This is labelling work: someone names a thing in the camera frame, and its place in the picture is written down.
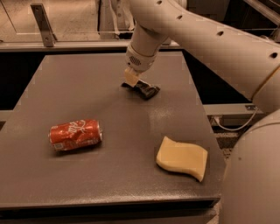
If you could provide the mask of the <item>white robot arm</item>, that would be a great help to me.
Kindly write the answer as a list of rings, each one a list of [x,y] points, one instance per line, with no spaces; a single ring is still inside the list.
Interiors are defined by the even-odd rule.
[[[172,39],[265,117],[236,143],[225,170],[219,224],[280,224],[280,47],[191,13],[176,0],[129,0],[136,21],[126,53],[135,85]]]

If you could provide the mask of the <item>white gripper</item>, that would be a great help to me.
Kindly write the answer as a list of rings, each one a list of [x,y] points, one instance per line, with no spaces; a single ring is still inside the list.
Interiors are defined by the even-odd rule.
[[[139,73],[147,71],[154,63],[155,58],[155,55],[143,56],[129,45],[125,54],[125,61],[129,66],[124,71],[125,82],[131,87],[134,87],[140,79]]]

